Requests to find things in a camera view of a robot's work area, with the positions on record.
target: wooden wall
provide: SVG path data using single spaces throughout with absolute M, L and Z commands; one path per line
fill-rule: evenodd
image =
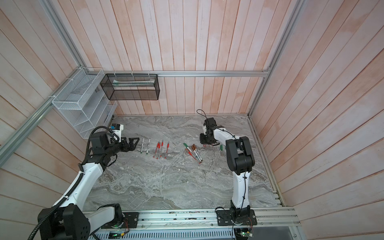
M 52 0 L 89 67 L 263 70 L 296 0 Z M 247 113 L 259 78 L 160 78 L 158 101 L 118 114 Z
M 384 239 L 383 12 L 308 1 L 252 116 L 308 239 Z
M 0 1 L 0 144 L 76 67 L 38 0 Z M 28 237 L 76 177 L 85 147 L 51 110 L 0 169 L 1 239 Z

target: marble tabletop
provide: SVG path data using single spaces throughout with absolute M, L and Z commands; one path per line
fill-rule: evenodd
M 250 139 L 255 157 L 249 181 L 251 207 L 275 207 L 269 180 L 245 115 L 214 116 L 232 134 Z M 117 117 L 113 123 L 124 125 L 125 137 L 139 137 L 135 151 L 121 152 L 90 192 L 85 211 L 96 210 L 104 204 L 119 203 L 123 210 L 205 209 L 229 207 L 233 191 L 233 176 L 220 146 L 204 148 L 199 141 L 202 116 Z M 151 138 L 149 154 L 141 154 Z M 166 159 L 153 158 L 158 141 L 169 141 Z M 198 164 L 185 152 L 183 143 L 196 144 L 202 158 Z

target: black wire mesh basket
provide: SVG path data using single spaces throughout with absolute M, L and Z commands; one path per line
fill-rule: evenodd
M 156 74 L 106 74 L 100 83 L 109 100 L 158 100 Z

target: black mounting plate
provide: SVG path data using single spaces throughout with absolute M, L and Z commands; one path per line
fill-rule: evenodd
M 123 212 L 125 218 L 128 219 L 128 227 L 129 229 L 131 228 L 137 228 L 137 220 L 139 219 L 139 213 L 138 212 Z M 119 229 L 125 229 L 125 224 L 123 224 L 121 226 L 121 228 Z M 106 228 L 112 228 L 110 225 L 108 224 L 104 224 L 103 226 L 101 226 L 101 229 L 106 229 Z
M 217 224 L 219 226 L 232 226 L 233 220 L 232 220 L 232 214 L 230 210 L 216 210 L 217 213 Z M 257 225 L 255 211 L 251 209 L 250 217 L 244 218 L 244 222 L 242 224 L 235 224 L 236 225 Z

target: white wire mesh basket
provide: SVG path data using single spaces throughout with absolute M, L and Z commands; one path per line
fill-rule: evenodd
M 82 68 L 52 101 L 85 139 L 95 127 L 108 125 L 117 107 L 116 101 L 110 102 L 103 90 L 96 89 L 103 77 L 102 70 L 87 75 Z

